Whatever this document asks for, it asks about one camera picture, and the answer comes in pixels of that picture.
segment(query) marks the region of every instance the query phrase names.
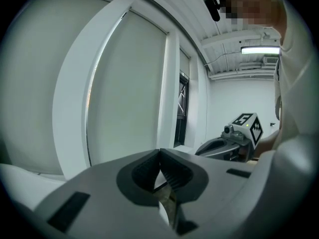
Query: rectangular light fixture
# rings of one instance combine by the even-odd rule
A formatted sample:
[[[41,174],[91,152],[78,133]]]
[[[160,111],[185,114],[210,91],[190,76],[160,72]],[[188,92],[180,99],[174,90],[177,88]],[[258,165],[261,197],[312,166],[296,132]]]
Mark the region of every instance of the rectangular light fixture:
[[[247,46],[241,47],[241,54],[279,54],[277,46]]]

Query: wall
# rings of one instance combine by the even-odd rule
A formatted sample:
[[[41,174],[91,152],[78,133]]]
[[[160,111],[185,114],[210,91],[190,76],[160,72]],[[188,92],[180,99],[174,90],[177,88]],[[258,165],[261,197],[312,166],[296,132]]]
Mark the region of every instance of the wall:
[[[6,163],[61,174],[52,132],[56,80],[73,41],[107,2],[33,0],[0,51],[0,141]]]
[[[241,113],[257,113],[264,130],[262,138],[279,128],[273,81],[210,81],[209,92],[207,140],[220,136],[224,126]]]
[[[90,95],[92,165],[155,149],[166,34],[128,12],[111,36]]]

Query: neck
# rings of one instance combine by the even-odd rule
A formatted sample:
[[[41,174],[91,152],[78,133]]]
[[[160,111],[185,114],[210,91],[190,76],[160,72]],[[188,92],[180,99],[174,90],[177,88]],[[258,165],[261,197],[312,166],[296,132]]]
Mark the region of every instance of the neck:
[[[280,34],[281,36],[280,45],[283,45],[285,35],[286,35],[286,30],[287,30],[287,15],[286,15],[286,9],[285,9],[284,3],[282,1],[278,2],[277,10],[278,10],[277,19],[275,20],[273,29]]]

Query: headset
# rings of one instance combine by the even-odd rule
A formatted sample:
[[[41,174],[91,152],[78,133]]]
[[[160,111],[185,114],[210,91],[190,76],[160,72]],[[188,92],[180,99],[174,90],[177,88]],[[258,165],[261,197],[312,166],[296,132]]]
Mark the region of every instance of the headset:
[[[227,18],[237,18],[237,13],[231,12],[230,8],[226,7],[226,0],[219,0],[220,3],[217,2],[217,0],[204,0],[211,17],[213,18],[214,21],[219,21],[220,16],[218,11],[221,8],[225,8],[224,13],[226,13]]]

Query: electrical wire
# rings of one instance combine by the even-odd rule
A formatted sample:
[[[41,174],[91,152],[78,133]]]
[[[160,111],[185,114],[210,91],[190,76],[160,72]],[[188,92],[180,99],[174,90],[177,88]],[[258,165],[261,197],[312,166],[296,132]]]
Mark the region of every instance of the electrical wire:
[[[205,64],[204,66],[207,66],[209,64],[212,64],[212,63],[215,63],[217,61],[217,59],[219,59],[221,56],[225,56],[225,55],[231,55],[231,54],[238,54],[238,53],[241,53],[241,52],[233,52],[233,53],[224,53],[224,54],[221,54],[218,58],[216,58],[214,61],[212,62],[208,62],[207,64]]]

